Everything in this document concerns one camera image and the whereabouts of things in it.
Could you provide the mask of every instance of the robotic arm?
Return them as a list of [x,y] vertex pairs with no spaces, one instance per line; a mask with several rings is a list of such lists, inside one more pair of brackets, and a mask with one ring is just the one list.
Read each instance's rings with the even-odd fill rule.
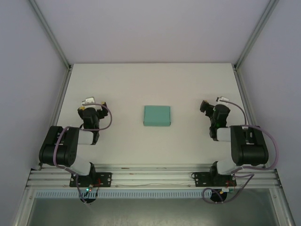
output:
[[[243,166],[258,166],[267,163],[269,152],[267,150],[263,134],[256,128],[243,126],[227,127],[227,117],[230,109],[223,103],[229,103],[228,99],[218,97],[216,106],[203,101],[200,111],[204,112],[210,119],[209,135],[214,141],[231,142],[231,154],[228,158],[216,161],[210,167],[209,172],[195,172],[192,174],[197,187],[228,187],[229,183],[236,186],[236,180],[232,174]],[[215,193],[211,200],[222,202]]]
[[83,101],[82,107],[78,109],[84,129],[69,127],[67,130],[61,126],[51,126],[39,153],[41,163],[51,166],[59,165],[58,167],[71,173],[70,187],[87,187],[88,192],[94,186],[111,186],[111,173],[96,173],[93,163],[77,156],[78,144],[95,145],[97,143],[99,131],[103,130],[99,129],[99,120],[110,113],[105,102],[101,104],[102,108],[94,104],[94,98],[90,97]]

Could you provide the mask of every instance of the cable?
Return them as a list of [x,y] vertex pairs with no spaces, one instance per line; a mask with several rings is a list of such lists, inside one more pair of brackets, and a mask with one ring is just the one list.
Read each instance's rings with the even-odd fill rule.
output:
[[247,123],[247,121],[246,121],[246,113],[245,113],[245,111],[242,109],[241,106],[239,106],[239,105],[237,105],[237,104],[235,104],[235,103],[233,103],[233,102],[227,101],[227,100],[219,100],[219,101],[220,101],[220,102],[225,102],[225,103],[228,103],[228,104],[231,104],[231,105],[234,105],[234,106],[238,107],[238,108],[241,110],[241,112],[243,113],[243,115],[244,115],[245,124]]
[[235,187],[236,186],[235,186],[235,184],[232,181],[227,180],[226,183],[227,183],[227,188],[229,187],[229,183],[232,184],[234,186],[234,191],[235,191]]
[[[237,173],[238,171],[240,171],[240,170],[242,170],[242,169],[251,169],[251,170],[270,170],[270,169],[274,168],[274,167],[277,165],[277,162],[278,162],[278,159],[279,159],[279,148],[278,148],[278,144],[277,144],[276,140],[274,139],[274,137],[273,137],[268,131],[266,131],[266,130],[260,128],[260,127],[252,126],[252,125],[241,125],[241,126],[242,126],[242,127],[250,127],[250,128],[253,128],[253,129],[257,129],[257,130],[263,132],[265,135],[267,135],[267,136],[272,140],[273,145],[274,145],[274,147],[275,147],[275,160],[274,160],[273,164],[272,164],[270,167],[267,167],[267,168],[254,167],[254,166],[242,166],[242,167],[239,167],[239,168],[233,170],[233,171],[231,172],[231,174]],[[236,177],[236,178],[250,177],[250,178],[246,181],[246,183],[241,187],[241,189],[240,189],[240,190],[239,190],[239,191],[238,191],[231,199],[229,199],[229,200],[227,200],[227,201],[222,201],[222,197],[220,196],[220,199],[221,199],[222,202],[217,202],[218,204],[227,203],[227,202],[230,202],[230,201],[234,200],[235,198],[237,198],[237,196],[243,191],[243,189],[244,189],[245,186],[249,183],[249,181],[254,177],[254,174],[248,174],[248,175],[244,175],[244,176],[234,176],[234,177]],[[217,192],[217,191],[214,190],[214,189],[211,189],[211,188],[205,188],[205,189],[203,190],[203,192],[202,192],[202,198],[203,198],[203,200],[204,200],[205,202],[207,202],[207,203],[212,204],[212,203],[214,203],[214,202],[209,202],[209,201],[207,201],[207,200],[205,199],[204,194],[205,194],[205,191],[207,191],[207,190],[211,190],[211,191],[214,191],[214,192]]]
[[53,151],[53,164],[54,164],[56,167],[60,168],[60,169],[63,169],[63,170],[68,171],[69,173],[76,174],[76,172],[72,171],[71,169],[68,169],[68,168],[66,168],[65,166],[59,166],[59,165],[56,163],[56,154],[57,154],[58,146],[59,146],[60,143],[61,143],[61,140],[62,140],[62,137],[63,137],[64,133],[65,133],[65,132],[67,131],[67,129],[69,129],[69,128],[70,128],[70,126],[65,127],[65,128],[63,129],[63,131],[61,132],[60,136],[59,136],[58,139],[57,139],[57,142],[56,142],[56,144],[55,144],[55,149],[54,149],[54,151]]
[[96,197],[98,197],[98,190],[99,190],[99,187],[100,187],[100,183],[101,183],[101,181],[100,181],[100,179],[98,179],[98,188],[97,188],[97,191],[96,191],[96,194],[95,194]]
[[[204,200],[205,202],[209,203],[209,204],[224,204],[224,203],[228,203],[228,202],[230,202],[230,201],[233,201],[233,200],[236,199],[236,198],[239,196],[239,194],[244,190],[245,186],[246,186],[246,185],[249,183],[249,181],[254,177],[254,174],[248,174],[248,175],[239,176],[239,177],[240,177],[240,178],[246,178],[246,177],[249,177],[249,179],[245,182],[245,184],[241,187],[241,189],[239,189],[239,191],[238,191],[232,198],[230,198],[229,200],[223,201],[221,195],[219,194],[219,192],[216,191],[216,190],[214,190],[214,189],[212,189],[212,188],[209,188],[209,187],[205,188],[205,189],[202,191],[202,198],[203,198],[203,200]],[[221,199],[221,202],[210,202],[210,201],[207,201],[207,199],[205,199],[205,191],[207,191],[207,190],[211,190],[211,191],[217,193],[218,196],[219,196],[220,199]]]
[[140,187],[140,186],[149,186],[149,185],[183,185],[185,183],[181,184],[160,184],[160,183],[151,183],[151,184],[143,184],[143,185],[121,185],[121,184],[116,184],[112,183],[113,185],[118,185],[118,186],[128,186],[128,187]]
[[79,175],[78,175],[78,174],[76,174],[75,183],[76,183],[77,190],[78,190],[78,192],[79,192],[79,197],[80,197],[80,199],[81,199],[84,203],[86,203],[86,200],[84,199],[83,194],[81,193],[80,188],[79,188]]

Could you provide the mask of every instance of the white enclosure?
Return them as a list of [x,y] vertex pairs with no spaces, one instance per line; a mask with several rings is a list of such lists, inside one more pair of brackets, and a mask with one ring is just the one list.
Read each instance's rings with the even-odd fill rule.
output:
[[70,64],[235,63],[268,0],[37,0]]
[[[299,0],[1,1],[1,225],[27,222],[31,209],[24,214],[23,207],[33,205],[36,182],[69,186],[60,169],[30,170],[38,169],[50,125],[82,123],[77,108],[86,97],[106,101],[113,124],[97,145],[79,145],[79,156],[102,170],[183,164],[173,180],[195,189],[190,170],[230,154],[230,143],[209,137],[209,119],[199,110],[202,100],[214,104],[219,96],[275,136],[279,173],[258,173],[248,188],[269,189],[279,225],[293,225],[283,187],[301,224],[300,9]],[[171,106],[171,126],[144,127],[144,105]],[[228,125],[242,124],[241,112],[230,109]],[[158,179],[158,170],[165,181],[174,171],[155,167],[137,180],[131,168],[112,171],[124,169],[119,179],[135,185]]]
[[280,146],[277,166],[297,225],[300,202],[301,1],[280,1],[241,68],[259,125]]
[[1,225],[11,225],[66,68],[26,1],[0,2]]
[[[92,96],[113,114],[96,145],[78,146],[95,164],[210,164],[230,156],[230,142],[210,138],[199,108],[220,96],[242,105],[231,64],[75,64],[58,125],[78,127],[77,109]],[[145,127],[145,105],[171,106],[171,126]],[[244,117],[232,107],[227,121],[243,124]]]

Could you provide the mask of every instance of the glass panel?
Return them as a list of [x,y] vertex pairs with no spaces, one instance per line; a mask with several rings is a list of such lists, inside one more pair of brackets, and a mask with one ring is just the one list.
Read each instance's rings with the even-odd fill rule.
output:
[[36,199],[30,226],[275,226],[268,189],[245,189],[233,202],[201,199]]

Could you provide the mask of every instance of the white tabletop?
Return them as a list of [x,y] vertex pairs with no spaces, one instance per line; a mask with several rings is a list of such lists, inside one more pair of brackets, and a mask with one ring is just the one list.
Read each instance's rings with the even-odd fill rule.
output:
[[[230,143],[209,137],[199,108],[220,96],[242,106],[231,64],[75,64],[58,125],[80,126],[81,101],[95,97],[107,102],[113,123],[96,145],[78,145],[79,156],[95,164],[213,163],[230,156]],[[171,126],[145,127],[145,105],[171,106]],[[227,125],[243,124],[242,113],[229,108]]]

